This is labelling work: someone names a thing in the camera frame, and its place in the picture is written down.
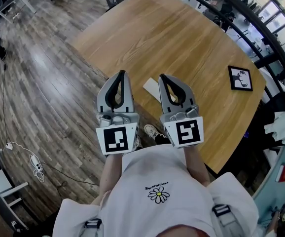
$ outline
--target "picture frame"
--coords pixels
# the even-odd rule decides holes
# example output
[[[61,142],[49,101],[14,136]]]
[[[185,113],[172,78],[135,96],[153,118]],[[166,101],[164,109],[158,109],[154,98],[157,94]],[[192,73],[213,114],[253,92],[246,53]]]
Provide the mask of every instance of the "picture frame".
[[[228,66],[232,90],[253,91],[250,71],[234,66]]]

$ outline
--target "hardwood floor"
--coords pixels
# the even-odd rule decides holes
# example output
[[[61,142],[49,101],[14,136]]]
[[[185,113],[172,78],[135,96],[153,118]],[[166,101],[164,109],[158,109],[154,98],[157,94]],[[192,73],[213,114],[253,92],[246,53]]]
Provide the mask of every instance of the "hardwood floor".
[[[5,59],[4,110],[7,141],[14,141],[35,152],[40,160],[82,181],[99,183],[104,166],[95,128],[96,97],[106,81],[70,46],[74,37],[105,13],[105,0],[30,0],[36,14],[24,6],[14,24],[1,19],[0,36],[8,51]],[[0,148],[6,143],[3,121],[3,63],[0,60]],[[143,126],[151,121],[140,106]],[[149,138],[142,141],[151,145]],[[29,152],[14,145],[5,150],[0,162],[15,185],[28,181],[21,191],[25,204],[44,220],[61,203],[56,186],[64,198],[90,203],[98,187],[72,181],[44,166],[45,182],[33,176]]]

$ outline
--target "desk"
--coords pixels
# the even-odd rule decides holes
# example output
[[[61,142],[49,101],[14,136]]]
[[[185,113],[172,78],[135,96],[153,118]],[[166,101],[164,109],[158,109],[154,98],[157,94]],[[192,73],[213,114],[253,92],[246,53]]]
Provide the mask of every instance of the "desk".
[[[281,147],[275,165],[267,173],[260,187],[253,195],[254,202],[259,210],[259,223],[268,223],[272,219],[270,208],[276,206],[280,210],[285,203],[285,182],[275,182],[282,164],[285,164],[285,146]]]
[[[223,30],[180,0],[125,0],[72,43],[111,77],[126,70],[134,99],[155,119],[161,104],[143,85],[161,73],[188,84],[204,120],[204,162],[216,173],[228,161],[256,111],[265,80]],[[250,70],[253,92],[231,90],[228,65]]]
[[[7,0],[4,2],[4,4],[0,7],[0,16],[3,17],[6,21],[13,24],[13,22],[2,13],[2,11],[7,8],[10,4],[14,3],[16,0]],[[21,0],[33,13],[36,13],[36,10],[33,8],[33,6],[27,1],[27,0]]]

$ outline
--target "sneaker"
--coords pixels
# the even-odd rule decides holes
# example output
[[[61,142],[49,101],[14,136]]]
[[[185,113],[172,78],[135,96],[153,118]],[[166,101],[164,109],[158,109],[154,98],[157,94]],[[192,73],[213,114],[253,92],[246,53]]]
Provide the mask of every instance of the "sneaker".
[[[158,134],[160,134],[160,133],[158,132],[157,128],[154,127],[152,124],[147,124],[147,125],[145,125],[145,126],[143,127],[143,129],[144,129],[144,132],[145,132],[146,134],[148,134],[150,138],[153,138],[153,139],[155,139],[155,137],[156,137]]]
[[[138,148],[138,147],[141,147],[141,148],[143,147],[142,140],[140,139],[139,136],[137,136],[136,142],[135,142],[135,148]]]

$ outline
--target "flower graphic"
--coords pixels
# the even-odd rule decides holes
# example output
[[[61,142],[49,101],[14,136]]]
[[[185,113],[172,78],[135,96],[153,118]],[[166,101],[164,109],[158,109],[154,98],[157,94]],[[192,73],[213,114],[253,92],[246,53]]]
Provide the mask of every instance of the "flower graphic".
[[[164,203],[164,201],[166,201],[170,195],[167,192],[163,192],[163,190],[164,189],[162,186],[160,186],[159,188],[155,188],[153,189],[153,191],[149,192],[148,197],[151,200],[155,200],[156,203]]]

